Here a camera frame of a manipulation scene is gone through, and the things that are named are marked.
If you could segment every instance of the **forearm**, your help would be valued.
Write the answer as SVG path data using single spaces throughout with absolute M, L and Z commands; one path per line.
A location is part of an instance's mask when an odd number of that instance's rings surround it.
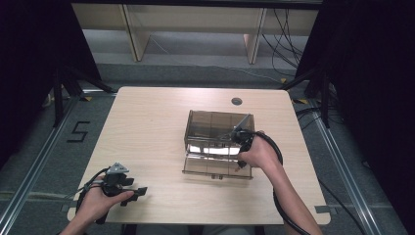
M 269 164 L 263 168 L 263 171 L 271 181 L 278 202 L 287 216 L 309 234 L 322 234 L 314 217 L 294 189 L 283 167 L 280 164 Z M 289 232 L 290 234 L 296 234 L 291 227 Z
M 91 224 L 92 222 L 88 221 L 87 219 L 83 219 L 81 216 L 76 216 L 60 234 L 82 235 Z

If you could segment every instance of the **hand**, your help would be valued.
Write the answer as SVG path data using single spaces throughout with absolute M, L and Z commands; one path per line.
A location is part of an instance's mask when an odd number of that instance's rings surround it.
M 238 160 L 242 160 L 252 167 L 262 169 L 269 165 L 281 165 L 272 146 L 259 136 L 254 137 L 251 148 L 247 152 L 238 155 Z
M 104 216 L 113 205 L 129 199 L 134 194 L 132 191 L 126 191 L 114 197 L 107 197 L 101 187 L 94 186 L 99 185 L 93 184 L 91 186 L 88 193 L 86 193 L 77 214 L 61 232 L 61 235 L 84 234 L 88 226 L 95 220 Z
M 132 191 L 126 191 L 113 197 L 107 197 L 99 185 L 93 184 L 85 195 L 76 215 L 92 223 L 104 216 L 113 205 L 129 199 L 133 194 Z

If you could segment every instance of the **black cable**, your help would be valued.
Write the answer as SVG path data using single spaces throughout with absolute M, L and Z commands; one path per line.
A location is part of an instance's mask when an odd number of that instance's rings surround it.
M 289 50 L 289 49 L 287 49 L 287 50 L 288 50 L 288 51 L 290 51 L 290 52 L 293 52 L 293 53 L 294 53 L 294 57 L 296 58 L 296 61 L 299 61 L 299 60 L 298 60 L 297 53 L 296 53 L 296 50 L 297 50 L 298 52 L 300 52 L 301 54 L 302 54 L 302 51 L 301 51 L 300 49 L 298 49 L 296 46 L 294 46 L 294 45 L 293 45 L 293 42 L 292 42 L 292 40 L 291 40 L 291 35 L 290 35 L 290 31 L 289 31 L 289 24 L 288 24 L 288 15 L 289 15 L 288 10 L 286 10 L 286 21 L 285 21 L 285 23 L 284 23 L 284 26 L 282 26 L 281 21 L 280 21 L 280 19 L 278 18 L 278 15 L 277 15 L 277 12 L 276 12 L 276 10 L 275 10 L 275 9 L 274 9 L 274 15 L 275 15 L 275 18 L 276 18 L 276 19 L 277 19 L 277 21 L 278 21 L 278 25 L 280 25 L 282 35 L 284 35 L 284 37 L 286 38 L 287 42 L 290 44 L 290 46 L 291 46 L 291 48 L 292 48 L 292 50 Z M 287 29 L 288 29 L 289 36 L 287 36 L 287 33 L 285 32 L 285 28 L 286 28 L 286 26 L 287 26 Z
M 329 187 L 327 187 L 327 185 L 325 185 L 323 183 L 323 181 L 321 181 L 320 178 L 317 177 L 318 182 L 321 184 L 321 186 L 323 186 L 327 192 L 330 193 L 330 195 L 332 195 L 332 197 L 340 204 L 340 206 L 348 213 L 348 215 L 350 215 L 351 219 L 353 219 L 353 221 L 356 223 L 357 228 L 360 230 L 360 232 L 364 235 L 365 232 L 362 228 L 362 226 L 360 225 L 360 223 L 357 221 L 357 219 L 353 216 L 353 214 L 351 214 L 351 212 L 348 210 L 348 208 L 340 201 L 340 199 L 338 197 L 336 197 L 336 195 L 329 189 Z
M 329 109 L 329 110 L 333 110 L 333 111 L 337 112 L 336 114 L 330 114 L 328 116 L 329 120 L 336 123 L 336 124 L 345 124 L 345 122 L 342 118 L 340 120 L 334 120 L 334 119 L 330 118 L 330 116 L 339 116 L 339 117 L 341 117 L 342 113 L 340 112 L 340 109 L 341 109 L 340 108 L 340 102 L 339 102 L 339 99 L 337 97 L 336 92 L 329 88 L 329 95 L 330 95 L 329 96 L 329 98 L 330 98 L 329 102 L 331 104 L 331 106 L 329 106 L 329 107 L 333 107 L 333 109 Z
M 316 112 L 320 111 L 320 108 L 307 108 L 296 112 L 296 116 L 304 114 L 304 113 L 310 113 L 310 112 Z
M 92 185 L 91 187 L 89 187 L 89 189 L 91 188 L 103 188 L 103 185 Z
M 321 118 L 320 117 L 316 117 L 314 120 L 312 120 L 311 122 L 309 122 L 307 125 L 305 125 L 304 127 L 301 128 L 301 130 L 305 130 L 309 125 L 311 125 L 313 122 L 315 122 L 317 119 Z
M 100 175 L 101 173 L 103 173 L 103 172 L 106 172 L 108 170 L 108 168 L 104 168 L 104 169 L 101 169 L 98 173 L 96 173 L 88 182 L 86 182 L 85 184 L 84 184 L 84 186 L 82 187 L 82 188 L 78 188 L 77 190 L 76 190 L 76 192 L 75 193 L 72 193 L 72 194 L 68 194 L 68 195 L 66 195 L 65 196 L 65 198 L 69 198 L 70 196 L 73 196 L 73 195 L 75 195 L 75 194 L 77 194 L 77 193 L 79 193 L 80 191 L 82 191 L 83 189 L 85 189 L 85 186 L 86 185 L 91 185 L 91 183 L 95 180 L 95 178 L 96 177 L 98 177 L 98 175 Z
M 278 148 L 277 144 L 266 134 L 257 131 L 254 132 L 255 135 L 259 136 L 260 138 L 264 139 L 269 145 L 271 145 L 271 147 L 274 149 L 275 153 L 277 154 L 278 157 L 278 161 L 281 163 L 281 165 L 283 164 L 283 156 L 281 154 L 280 149 Z M 285 213 L 285 211 L 283 210 L 283 208 L 281 207 L 280 203 L 278 202 L 278 198 L 275 195 L 275 190 L 273 190 L 273 199 L 274 199 L 274 204 L 275 207 L 277 208 L 278 213 L 281 214 L 281 217 L 283 217 L 284 221 L 286 221 L 293 229 L 295 229 L 299 234 L 301 235 L 309 235 L 309 233 L 307 233 L 305 230 L 303 230 L 302 228 L 300 228 L 294 221 L 292 221 L 290 219 L 290 217 Z
M 266 39 L 265 35 L 262 34 L 263 39 L 265 39 L 266 43 L 269 45 L 269 47 L 271 47 L 271 49 L 273 50 L 274 53 L 276 53 L 278 56 L 281 57 L 281 59 L 283 59 L 285 62 L 287 62 L 290 66 L 297 68 L 298 66 L 296 64 L 294 64 L 293 62 L 291 62 L 290 60 L 287 59 L 287 57 L 285 57 L 283 54 L 281 54 L 281 52 L 279 52 L 278 50 L 276 50 L 277 47 L 274 47 L 271 45 L 271 43 L 269 43 L 268 39 Z
M 300 122 L 300 120 L 302 119 L 302 118 L 304 118 L 305 116 L 307 116 L 308 115 L 308 113 L 305 113 L 305 114 L 303 114 L 301 117 L 298 117 L 297 118 L 297 120 Z
M 287 23 L 287 33 L 288 33 L 288 38 L 287 38 L 287 40 L 288 40 L 288 42 L 289 42 L 289 44 L 290 44 L 290 46 L 291 46 L 291 48 L 292 48 L 292 51 L 293 51 L 293 56 L 294 56 L 294 58 L 296 59 L 296 61 L 297 61 L 297 65 L 299 64 L 299 62 L 300 62 L 300 59 L 299 59 L 299 57 L 297 56 L 297 53 L 296 53 L 296 50 L 294 50 L 294 45 L 293 45 L 293 41 L 291 40 L 291 34 L 290 34 L 290 24 L 288 23 L 288 15 L 289 15 L 289 9 L 286 9 L 285 10 L 285 13 L 286 13 L 286 23 Z
M 265 35 L 263 35 L 262 34 L 262 37 L 265 39 L 265 41 L 266 41 L 266 43 L 269 45 L 269 47 L 271 47 L 271 49 L 272 49 L 272 57 L 271 57 L 271 64 L 272 64 L 272 68 L 274 68 L 274 70 L 277 72 L 277 73 L 279 73 L 279 74 L 281 74 L 281 75 L 285 75 L 285 76 L 293 76 L 292 74 L 287 74 L 287 73 L 284 73 L 284 72 L 281 72 L 281 71 L 278 71 L 276 68 L 275 68 L 275 65 L 274 65 L 274 56 L 275 56 L 275 53 L 276 53 L 276 47 L 274 48 L 274 47 L 272 47 L 272 45 L 268 42 L 268 40 L 266 39 L 266 37 L 265 37 Z
M 109 168 L 103 168 L 103 169 L 101 169 L 100 171 L 98 171 L 98 173 L 96 173 L 94 176 L 92 176 L 92 178 L 91 178 L 88 182 L 86 182 L 86 183 L 83 185 L 83 187 L 82 187 L 82 188 L 79 188 L 79 189 L 77 190 L 77 192 L 79 192 L 79 191 L 80 191 L 80 194 L 79 194 L 79 198 L 78 198 L 77 203 L 76 203 L 76 210 L 75 210 L 75 213 L 77 213 L 77 211 L 79 210 L 80 205 L 82 204 L 83 198 L 85 197 L 85 195 L 86 195 L 86 193 L 89 191 L 89 189 L 91 189 L 91 188 L 95 188 L 95 187 L 101 187 L 101 185 L 99 185 L 99 186 L 92 186 L 92 187 L 91 187 L 91 184 L 92 184 L 92 183 L 94 182 L 94 180 L 98 177 L 98 175 L 100 175 L 101 173 L 107 172 L 107 171 L 108 171 L 108 169 L 109 169 Z
M 282 31 L 285 30 L 285 26 L 286 26 L 287 22 L 284 23 L 284 27 L 281 28 Z M 277 36 L 274 34 L 274 38 L 277 41 L 277 45 L 280 45 L 282 48 L 284 48 L 285 50 L 289 51 L 289 52 L 293 52 L 292 50 L 290 50 L 289 48 L 285 47 L 283 44 L 281 44 L 281 39 L 283 38 L 283 34 L 281 33 L 280 38 L 277 39 Z

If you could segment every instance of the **gray carpet floor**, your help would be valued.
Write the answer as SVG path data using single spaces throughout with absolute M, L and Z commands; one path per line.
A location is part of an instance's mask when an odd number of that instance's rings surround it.
M 146 53 L 149 53 L 150 61 L 154 60 L 155 55 L 159 53 L 156 53 L 157 49 L 154 44 L 149 45 Z M 220 56 L 220 53 L 219 50 L 217 54 L 212 54 L 217 59 L 216 56 Z M 108 58 L 105 62 L 101 62 L 100 58 L 103 57 L 103 54 L 108 53 L 99 52 L 94 56 L 102 78 L 113 88 L 134 85 L 277 89 L 280 86 L 280 78 L 285 77 L 271 69 L 269 65 L 246 67 L 242 68 L 244 71 L 240 71 L 218 67 L 177 66 L 171 63 L 152 65 L 148 61 L 147 64 L 145 62 L 141 65 L 133 63 L 117 64 L 108 61 Z M 179 53 L 172 54 L 176 58 L 182 58 Z M 263 52 L 259 55 L 263 56 L 263 58 L 258 59 L 259 64 L 262 60 L 265 62 L 265 58 L 269 59 L 267 57 L 269 52 Z M 242 54 L 231 55 L 231 59 L 243 56 Z M 252 76 L 246 71 L 260 76 Z M 287 68 L 281 68 L 279 71 L 295 73 L 294 70 L 287 70 Z M 87 83 L 82 83 L 82 86 L 93 88 Z M 293 99 L 303 98 L 302 92 L 305 86 L 306 82 L 291 89 L 291 97 Z M 76 104 L 10 234 L 56 234 L 65 227 L 68 223 L 65 206 L 69 204 L 69 200 L 65 196 L 76 191 L 114 99 L 115 97 L 112 96 L 94 96 L 89 102 L 79 101 Z M 299 111 L 309 108 L 309 105 L 295 104 L 294 107 L 296 111 Z M 369 167 L 362 163 L 364 157 L 355 145 L 346 125 L 343 124 L 339 111 L 333 108 L 329 114 L 330 129 L 382 231 L 384 231 L 384 234 L 406 234 L 374 174 Z M 0 171 L 0 206 L 2 209 L 7 206 L 13 192 L 19 188 L 25 174 L 40 152 L 43 143 L 52 130 L 53 118 L 53 106 L 44 108 L 36 117 L 37 121 L 25 137 L 20 151 L 13 155 Z M 306 115 L 299 120 L 299 123 L 303 128 L 302 133 L 317 176 L 359 220 L 314 119 L 315 117 L 312 114 Z M 79 139 L 79 135 L 71 133 L 78 121 L 89 121 L 88 124 L 82 124 L 78 128 L 78 130 L 88 131 L 88 133 L 83 142 L 69 143 L 68 140 L 70 139 Z M 331 222 L 322 226 L 323 232 L 326 234 L 361 234 L 350 215 L 345 212 L 339 202 L 325 189 L 323 189 L 323 194 L 327 205 L 333 212 Z M 106 223 L 105 225 L 91 226 L 88 234 L 119 234 L 119 231 L 119 224 Z M 266 226 L 265 231 L 266 234 L 284 234 L 282 226 L 279 225 Z

